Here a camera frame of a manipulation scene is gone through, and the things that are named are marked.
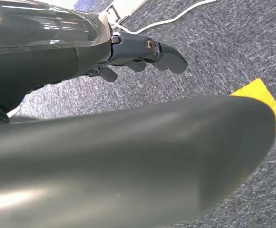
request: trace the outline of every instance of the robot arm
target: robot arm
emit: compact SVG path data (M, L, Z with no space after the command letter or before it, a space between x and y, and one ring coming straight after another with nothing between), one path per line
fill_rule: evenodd
M107 65L142 71L146 63L184 72L173 47L147 36L113 33L107 18L28 0L0 0L0 122L29 92L82 75L113 82Z

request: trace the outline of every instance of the robotic hand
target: robotic hand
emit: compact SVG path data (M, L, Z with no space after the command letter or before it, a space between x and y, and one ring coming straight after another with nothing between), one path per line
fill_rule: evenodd
M114 32L110 39L112 48L107 61L98 64L97 68L85 74L88 77L100 76L108 82L113 82L117 74L106 65L126 66L135 72L144 70L150 63L159 70L170 70L181 74L187 69L187 61L176 49L147 36Z

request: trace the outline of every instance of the power strip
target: power strip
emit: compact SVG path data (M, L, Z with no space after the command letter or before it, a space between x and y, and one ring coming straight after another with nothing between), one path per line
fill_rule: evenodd
M114 0L113 3L106 8L104 12L107 15L109 23L113 29L116 29L114 25L123 23L128 16L130 16L140 7L143 6L147 0Z

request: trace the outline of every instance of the white cable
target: white cable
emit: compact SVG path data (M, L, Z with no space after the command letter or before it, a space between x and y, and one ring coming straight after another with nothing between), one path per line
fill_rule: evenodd
M184 16L184 14L195 8L195 7L197 7L197 6L201 6L201 5L204 5L204 4L208 4L208 3L212 3L212 2L215 2L215 1L218 1L218 0L205 0L205 1L201 1L201 2L198 2L198 3L195 3L192 6L190 6L189 8L186 9L185 11L179 14L178 16L177 17L175 17L173 19L169 19L169 20L164 20L164 21L160 21L160 22L156 22L156 23L153 23L153 24L150 24L150 25L147 25L144 28L141 28L141 30L138 30L137 32L132 32L132 31L129 31L128 30L127 28L125 28L120 24L118 24L116 22L115 22L113 25L116 25L116 27L119 28L119 29L122 29L125 32L127 32L127 33L130 33L130 34L139 34L139 33L141 33L141 32L144 32L147 29L149 29L149 28L151 28L151 27L154 27L154 26L158 26L158 25L163 25L163 24L168 24L168 23L172 23L172 22L175 22L175 21L177 21L178 19Z

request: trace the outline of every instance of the gray carpet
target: gray carpet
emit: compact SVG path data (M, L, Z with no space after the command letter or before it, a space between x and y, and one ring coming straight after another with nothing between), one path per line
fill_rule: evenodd
M110 1L80 10L101 11ZM197 0L149 0L124 26L138 30L169 19ZM119 78L77 78L46 86L26 97L17 115L58 118L132 108L208 94L230 94L261 77L276 99L276 0L221 0L201 6L169 25L145 32L180 50L189 63L181 75L116 69ZM276 142L257 171L228 199L194 221L175 228L276 228Z

